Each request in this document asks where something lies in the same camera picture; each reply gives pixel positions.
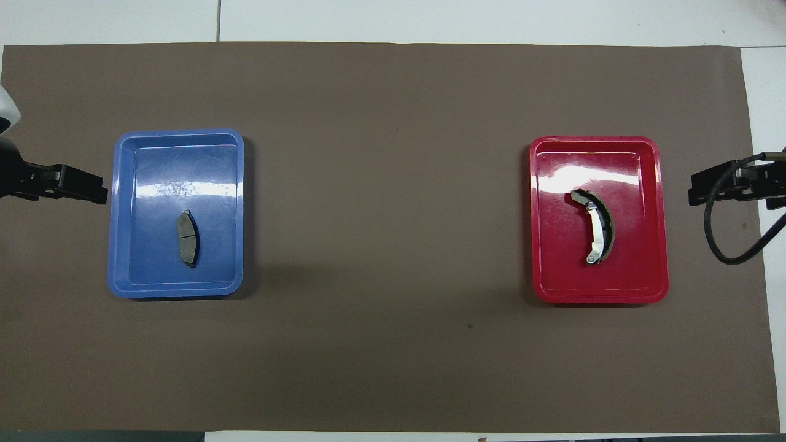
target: black cable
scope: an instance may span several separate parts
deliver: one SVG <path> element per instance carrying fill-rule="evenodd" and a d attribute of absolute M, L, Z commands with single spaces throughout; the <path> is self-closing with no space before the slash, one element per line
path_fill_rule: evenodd
<path fill-rule="evenodd" d="M 770 227 L 769 230 L 767 230 L 766 233 L 764 233 L 762 237 L 753 244 L 753 246 L 751 246 L 742 255 L 736 256 L 734 258 L 729 258 L 728 256 L 724 255 L 723 252 L 721 252 L 721 249 L 719 249 L 718 245 L 715 243 L 715 238 L 712 236 L 712 205 L 715 203 L 715 198 L 717 198 L 718 194 L 721 192 L 721 186 L 723 186 L 723 183 L 729 179 L 729 177 L 732 176 L 732 173 L 734 173 L 737 169 L 742 168 L 744 165 L 752 163 L 753 161 L 765 159 L 765 153 L 758 153 L 748 158 L 744 158 L 743 160 L 734 161 L 731 167 L 723 172 L 723 174 L 718 178 L 718 181 L 716 181 L 714 186 L 712 186 L 712 190 L 707 196 L 707 206 L 704 207 L 704 236 L 707 237 L 707 243 L 710 246 L 710 250 L 712 250 L 715 256 L 724 264 L 735 266 L 737 264 L 742 264 L 750 258 L 756 256 L 756 254 L 761 252 L 762 249 L 764 249 L 764 246 L 767 245 L 767 243 L 770 242 L 770 240 L 772 240 L 775 235 L 778 234 L 778 232 L 786 227 L 786 214 L 783 214 L 773 224 L 773 226 Z"/>

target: curved metal part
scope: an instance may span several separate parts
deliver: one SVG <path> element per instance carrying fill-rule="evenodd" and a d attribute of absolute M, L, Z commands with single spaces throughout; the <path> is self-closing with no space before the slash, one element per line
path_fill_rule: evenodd
<path fill-rule="evenodd" d="M 178 226 L 178 237 L 180 237 L 180 259 L 191 268 L 197 266 L 199 256 L 199 232 L 190 210 L 184 210 L 180 214 L 175 224 Z"/>
<path fill-rule="evenodd" d="M 589 214 L 593 240 L 590 252 L 586 257 L 589 265 L 597 264 L 606 258 L 614 246 L 614 219 L 606 204 L 595 193 L 576 189 L 571 192 L 571 199 L 582 205 Z"/>

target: brown mat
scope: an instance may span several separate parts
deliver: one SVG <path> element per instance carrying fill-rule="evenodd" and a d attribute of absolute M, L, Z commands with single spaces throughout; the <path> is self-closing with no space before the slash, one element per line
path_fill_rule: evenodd
<path fill-rule="evenodd" d="M 762 258 L 720 264 L 687 202 L 751 152 L 737 49 L 20 46 L 2 80 L 28 161 L 111 177 L 124 132 L 239 130 L 249 215 L 231 299 L 133 302 L 108 206 L 2 199 L 3 429 L 778 431 Z M 662 303 L 535 299 L 520 161 L 548 134 L 659 144 Z M 750 245 L 755 206 L 719 206 Z"/>

